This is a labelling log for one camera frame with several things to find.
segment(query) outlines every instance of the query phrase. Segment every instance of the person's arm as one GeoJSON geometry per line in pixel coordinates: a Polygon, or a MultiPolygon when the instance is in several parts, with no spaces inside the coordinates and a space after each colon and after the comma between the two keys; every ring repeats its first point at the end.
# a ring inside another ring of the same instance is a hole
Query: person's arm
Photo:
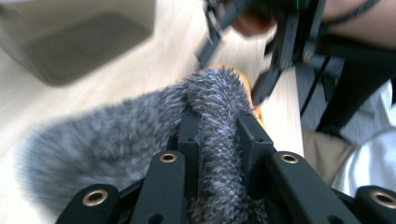
{"type": "MultiPolygon", "coordinates": [[[[367,0],[328,0],[323,21],[345,16],[367,0]]],[[[380,0],[359,17],[335,25],[331,32],[385,49],[396,49],[396,0],[380,0]]]]}
{"type": "MultiPolygon", "coordinates": [[[[322,20],[341,18],[366,1],[327,0],[322,20]]],[[[275,21],[260,21],[257,16],[248,12],[237,20],[233,28],[242,35],[251,36],[265,33],[275,24],[275,21]]],[[[366,44],[396,49],[396,0],[379,0],[359,17],[334,25],[330,31],[366,44]]]]}

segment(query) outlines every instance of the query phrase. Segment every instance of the wooden floor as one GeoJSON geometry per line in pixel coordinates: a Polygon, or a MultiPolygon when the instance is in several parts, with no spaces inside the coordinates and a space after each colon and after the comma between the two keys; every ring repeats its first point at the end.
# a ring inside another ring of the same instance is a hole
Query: wooden floor
{"type": "MultiPolygon", "coordinates": [[[[206,36],[202,1],[158,1],[154,34],[137,47],[65,87],[38,81],[0,49],[0,223],[51,223],[21,195],[14,154],[34,127],[101,105],[158,90],[196,68],[194,53],[206,36]]],[[[226,32],[213,63],[243,71],[254,82],[269,59],[262,58],[268,36],[245,39],[226,32]]],[[[302,154],[295,74],[291,69],[262,105],[264,124],[278,150],[302,154]]]]}

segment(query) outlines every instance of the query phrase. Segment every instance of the gray box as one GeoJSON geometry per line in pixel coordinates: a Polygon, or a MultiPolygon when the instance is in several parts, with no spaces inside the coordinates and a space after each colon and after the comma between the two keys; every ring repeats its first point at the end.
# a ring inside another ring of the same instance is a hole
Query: gray box
{"type": "Polygon", "coordinates": [[[149,37],[154,14],[155,0],[0,0],[0,46],[43,82],[68,84],[149,37]]]}

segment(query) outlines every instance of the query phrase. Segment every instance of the black plastic mount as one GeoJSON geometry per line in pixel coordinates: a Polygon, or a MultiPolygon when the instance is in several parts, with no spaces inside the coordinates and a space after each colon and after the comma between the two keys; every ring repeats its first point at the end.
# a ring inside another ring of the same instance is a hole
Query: black plastic mount
{"type": "Polygon", "coordinates": [[[222,16],[217,11],[220,2],[207,0],[205,15],[209,39],[197,56],[200,69],[207,65],[217,48],[222,30],[248,8],[254,8],[263,18],[276,18],[274,40],[268,43],[264,53],[273,52],[270,68],[259,75],[252,89],[253,104],[259,105],[271,95],[283,71],[296,63],[309,62],[314,55],[325,0],[230,1],[222,16]]]}
{"type": "MultiPolygon", "coordinates": [[[[92,185],[66,206],[57,223],[185,223],[187,200],[200,199],[199,116],[182,115],[178,136],[153,156],[144,179],[121,192],[92,185]]],[[[331,189],[297,154],[276,152],[254,116],[241,112],[237,134],[243,150],[245,188],[265,200],[270,223],[396,223],[396,193],[360,188],[356,198],[331,189]]]]}

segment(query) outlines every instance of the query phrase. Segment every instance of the human hand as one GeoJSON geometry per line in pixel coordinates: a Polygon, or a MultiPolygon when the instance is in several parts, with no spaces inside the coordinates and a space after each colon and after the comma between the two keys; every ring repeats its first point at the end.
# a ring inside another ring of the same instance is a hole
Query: human hand
{"type": "MultiPolygon", "coordinates": [[[[228,4],[232,1],[225,1],[225,3],[219,5],[219,14],[225,12],[228,4]]],[[[241,35],[253,36],[261,35],[268,32],[272,27],[276,25],[275,18],[264,19],[259,15],[258,9],[253,7],[248,9],[244,14],[238,17],[238,19],[232,24],[232,27],[241,35]]]]}

